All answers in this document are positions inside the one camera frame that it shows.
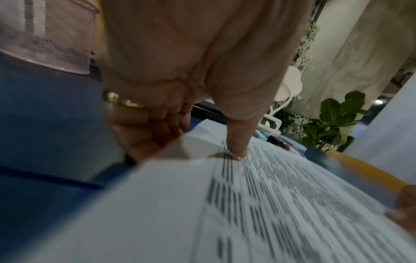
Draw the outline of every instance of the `potted plant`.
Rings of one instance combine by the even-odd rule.
[[[363,110],[365,94],[360,91],[351,91],[345,96],[345,101],[339,103],[333,98],[321,103],[319,119],[311,119],[303,126],[306,137],[302,138],[307,144],[322,149],[325,144],[343,145],[347,136],[341,133],[341,127],[348,127],[359,123],[357,114],[368,116],[368,110]]]

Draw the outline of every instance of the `white paper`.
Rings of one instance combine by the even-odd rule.
[[[225,134],[202,122],[13,262],[416,262],[378,202],[255,138],[233,160]]]

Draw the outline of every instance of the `white curtain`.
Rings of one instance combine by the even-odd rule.
[[[416,183],[416,74],[344,153]]]

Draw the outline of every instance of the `wall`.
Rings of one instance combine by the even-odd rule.
[[[304,99],[293,110],[317,117],[322,100],[332,97],[343,101],[345,94],[353,90],[367,95],[364,107],[369,108],[416,46],[414,10],[414,0],[371,0],[322,83],[316,80],[308,84],[310,79],[319,78],[321,71],[319,76],[303,78]],[[315,74],[315,67],[309,74]]]
[[[369,0],[330,0],[326,3],[317,21],[321,29],[307,53],[313,55],[309,64],[313,71],[309,68],[305,70],[302,76],[303,99],[294,102],[292,111],[303,113],[310,97],[324,80],[368,2]]]
[[[344,153],[415,184],[415,113],[416,75]]]

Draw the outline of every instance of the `white wire basket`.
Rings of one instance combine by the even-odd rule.
[[[88,0],[1,0],[0,52],[89,74],[96,5]]]

